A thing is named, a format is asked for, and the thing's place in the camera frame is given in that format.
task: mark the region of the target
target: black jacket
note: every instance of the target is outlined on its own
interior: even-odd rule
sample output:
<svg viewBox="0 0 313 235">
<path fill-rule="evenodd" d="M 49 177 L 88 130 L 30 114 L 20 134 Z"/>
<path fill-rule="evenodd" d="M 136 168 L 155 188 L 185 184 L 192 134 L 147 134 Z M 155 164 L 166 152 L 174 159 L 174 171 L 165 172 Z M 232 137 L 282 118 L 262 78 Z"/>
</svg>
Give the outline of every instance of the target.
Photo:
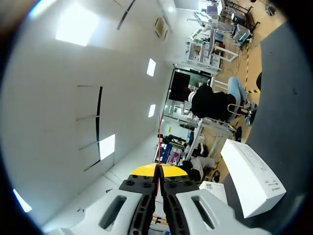
<svg viewBox="0 0 313 235">
<path fill-rule="evenodd" d="M 210 117 L 227 121 L 231 116 L 227 107 L 229 104 L 236 104 L 236 99 L 224 92 L 214 93 L 210 86 L 203 85 L 197 90 L 191 104 L 191 112 L 199 118 Z"/>
</svg>

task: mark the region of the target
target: blue jeans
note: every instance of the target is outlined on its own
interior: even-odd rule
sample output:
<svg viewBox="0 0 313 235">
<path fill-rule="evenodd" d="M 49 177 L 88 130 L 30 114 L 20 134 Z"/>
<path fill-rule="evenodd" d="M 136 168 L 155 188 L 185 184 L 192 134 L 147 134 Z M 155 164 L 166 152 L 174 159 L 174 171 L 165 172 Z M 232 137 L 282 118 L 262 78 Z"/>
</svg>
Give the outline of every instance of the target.
<svg viewBox="0 0 313 235">
<path fill-rule="evenodd" d="M 244 88 L 241 86 L 239 80 L 237 77 L 231 77 L 228 80 L 228 94 L 232 94 L 236 99 L 236 104 L 240 105 L 241 101 L 246 101 L 246 98 L 248 94 L 244 90 Z M 238 111 L 238 107 L 234 108 L 234 112 L 236 113 Z M 232 121 L 237 115 L 232 114 L 228 121 Z"/>
</svg>

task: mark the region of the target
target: black table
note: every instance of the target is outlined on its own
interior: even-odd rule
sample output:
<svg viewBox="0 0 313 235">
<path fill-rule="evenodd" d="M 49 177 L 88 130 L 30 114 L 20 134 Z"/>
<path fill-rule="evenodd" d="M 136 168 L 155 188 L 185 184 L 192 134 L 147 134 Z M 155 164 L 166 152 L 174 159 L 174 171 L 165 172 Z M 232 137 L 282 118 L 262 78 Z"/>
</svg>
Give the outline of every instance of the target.
<svg viewBox="0 0 313 235">
<path fill-rule="evenodd" d="M 312 186 L 313 79 L 309 61 L 288 23 L 261 42 L 261 51 L 260 103 L 246 143 L 275 172 L 287 193 L 272 210 L 244 219 L 231 176 L 223 183 L 237 220 L 273 233 L 292 219 Z"/>
</svg>

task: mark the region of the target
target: white cardboard box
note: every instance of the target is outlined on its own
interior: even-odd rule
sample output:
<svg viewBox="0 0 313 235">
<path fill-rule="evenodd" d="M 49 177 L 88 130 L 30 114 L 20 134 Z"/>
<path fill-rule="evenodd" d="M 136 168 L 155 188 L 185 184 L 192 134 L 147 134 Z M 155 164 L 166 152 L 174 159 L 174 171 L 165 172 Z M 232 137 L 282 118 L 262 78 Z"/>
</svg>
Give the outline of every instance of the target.
<svg viewBox="0 0 313 235">
<path fill-rule="evenodd" d="M 226 140 L 221 155 L 236 187 L 244 218 L 269 211 L 286 193 L 278 177 L 247 144 Z"/>
<path fill-rule="evenodd" d="M 222 202 L 224 202 L 226 205 L 228 205 L 227 197 L 225 193 L 225 188 L 223 184 L 209 182 L 209 181 L 203 181 L 201 185 L 199 186 L 199 189 L 206 189 L 211 194 L 216 196 L 218 199 L 220 199 Z"/>
</svg>

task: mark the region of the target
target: ceiling light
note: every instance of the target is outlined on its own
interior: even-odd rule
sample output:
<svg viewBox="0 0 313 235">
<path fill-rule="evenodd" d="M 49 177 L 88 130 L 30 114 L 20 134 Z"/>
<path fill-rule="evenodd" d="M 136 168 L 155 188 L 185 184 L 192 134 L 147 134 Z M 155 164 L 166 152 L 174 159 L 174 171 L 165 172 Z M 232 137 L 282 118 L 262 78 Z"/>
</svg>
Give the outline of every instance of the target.
<svg viewBox="0 0 313 235">
<path fill-rule="evenodd" d="M 35 19 L 46 11 L 56 0 L 41 0 L 29 12 L 29 17 Z"/>
<path fill-rule="evenodd" d="M 115 151 L 115 134 L 111 135 L 99 142 L 100 160 L 105 159 Z"/>
<path fill-rule="evenodd" d="M 155 104 L 150 106 L 149 115 L 148 115 L 149 118 L 151 118 L 153 116 L 153 114 L 155 114 L 155 109 L 156 109 Z"/>
<path fill-rule="evenodd" d="M 55 39 L 86 46 L 98 24 L 98 16 L 75 4 L 60 17 Z"/>
<path fill-rule="evenodd" d="M 147 74 L 151 77 L 155 74 L 156 62 L 153 59 L 149 60 Z"/>
<path fill-rule="evenodd" d="M 13 189 L 13 192 L 17 198 L 17 200 L 19 201 L 21 207 L 23 208 L 23 210 L 27 213 L 30 212 L 32 210 L 31 206 L 27 204 L 27 202 L 24 201 L 24 199 L 22 199 L 22 197 L 19 195 L 19 193 Z"/>
</svg>

